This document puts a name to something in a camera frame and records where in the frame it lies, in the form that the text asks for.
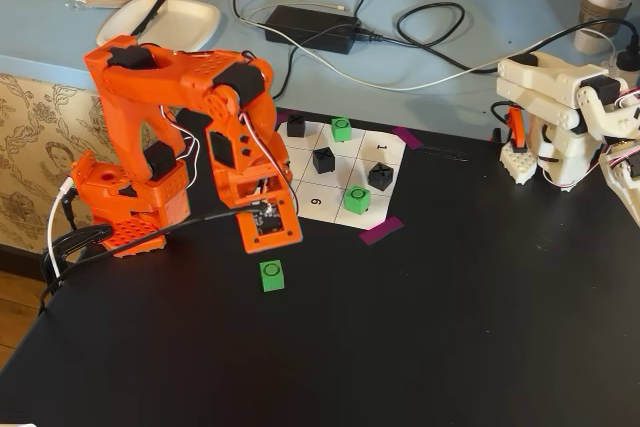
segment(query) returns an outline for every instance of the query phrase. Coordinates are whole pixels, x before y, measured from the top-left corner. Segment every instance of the power brick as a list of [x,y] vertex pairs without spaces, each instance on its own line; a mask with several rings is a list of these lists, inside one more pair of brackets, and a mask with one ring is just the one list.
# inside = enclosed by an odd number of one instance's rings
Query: power brick
[[[264,25],[282,32],[305,48],[348,54],[356,40],[355,29],[360,22],[347,15],[279,5]],[[327,29],[331,30],[313,38]],[[275,32],[265,30],[264,33],[269,42],[292,45]]]

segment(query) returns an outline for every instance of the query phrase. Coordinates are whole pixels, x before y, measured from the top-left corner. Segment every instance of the black cube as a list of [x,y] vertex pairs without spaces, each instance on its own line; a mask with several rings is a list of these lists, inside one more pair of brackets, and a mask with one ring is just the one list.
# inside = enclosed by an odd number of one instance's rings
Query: black cube
[[313,151],[313,166],[319,174],[336,170],[336,158],[329,147]]
[[288,137],[304,137],[306,122],[304,115],[289,114],[287,118],[287,136]]
[[393,182],[393,167],[378,162],[369,171],[369,185],[384,191]]

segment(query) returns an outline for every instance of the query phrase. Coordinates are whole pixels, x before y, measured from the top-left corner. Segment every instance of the light blue countertop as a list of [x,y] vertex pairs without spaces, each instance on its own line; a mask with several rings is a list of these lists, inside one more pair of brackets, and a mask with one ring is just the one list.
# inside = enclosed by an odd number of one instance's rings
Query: light blue countertop
[[[98,29],[113,11],[73,11],[70,0],[0,0],[0,72],[33,77],[76,87],[93,88],[82,60],[95,46]],[[267,59],[277,91],[286,71],[289,48],[265,42],[264,33],[235,20],[230,0],[200,0],[215,4],[222,21],[207,48],[252,50]],[[289,0],[240,0],[245,11]],[[358,0],[313,0],[342,3],[353,9]],[[377,33],[397,37],[394,21],[406,10],[431,2],[452,1],[467,9],[467,19],[442,52],[467,65],[479,65],[523,48],[577,21],[579,0],[367,0],[360,18]],[[629,19],[637,17],[638,2]],[[268,11],[256,14],[263,20]],[[406,23],[416,37],[444,32],[453,21],[447,9],[417,14]],[[623,46],[627,32],[616,43]],[[585,58],[572,47],[571,38],[557,41],[547,51],[570,62],[600,61]],[[348,56],[321,53],[337,68],[360,79],[390,86],[411,86],[459,72],[453,66],[418,49],[391,44],[356,44]],[[495,77],[464,75],[421,91],[393,93],[355,84],[339,77],[314,59],[300,55],[281,107],[346,115],[393,125],[405,125],[468,137],[486,138],[497,122],[488,112],[500,98]]]

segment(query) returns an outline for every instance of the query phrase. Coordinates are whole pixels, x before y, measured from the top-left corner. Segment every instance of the floral wallpaper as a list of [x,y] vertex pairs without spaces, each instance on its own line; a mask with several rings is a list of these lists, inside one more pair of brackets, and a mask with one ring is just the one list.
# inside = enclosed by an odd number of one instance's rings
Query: floral wallpaper
[[[142,136],[149,145],[146,125]],[[0,244],[44,249],[53,199],[86,149],[99,161],[116,162],[95,92],[0,74]],[[73,209],[78,226],[91,223],[80,200]],[[54,237],[68,230],[59,209]]]

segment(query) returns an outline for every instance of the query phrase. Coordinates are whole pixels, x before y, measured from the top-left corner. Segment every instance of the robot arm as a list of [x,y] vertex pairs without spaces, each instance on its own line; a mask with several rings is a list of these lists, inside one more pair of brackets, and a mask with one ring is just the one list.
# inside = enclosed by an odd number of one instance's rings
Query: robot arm
[[[607,184],[640,225],[640,152],[633,142],[640,139],[640,102],[617,102],[629,90],[626,81],[543,52],[503,60],[498,73],[498,94],[530,114],[526,151],[508,143],[501,154],[516,181],[526,182],[539,165],[550,182],[568,191],[599,162]],[[601,155],[605,148],[607,155]]]
[[[264,214],[237,214],[247,252],[301,240],[288,155],[274,130],[276,112],[268,93],[273,73],[264,60],[223,50],[173,52],[121,36],[88,53],[85,61],[121,163],[99,163],[86,152],[72,169],[94,222],[114,228],[103,245],[115,248],[190,214],[186,165],[176,160],[184,141],[163,117],[164,106],[183,106],[212,119],[205,129],[209,159],[218,195],[228,207],[269,205]],[[158,139],[145,150],[143,122]],[[122,255],[163,245],[158,237]]]

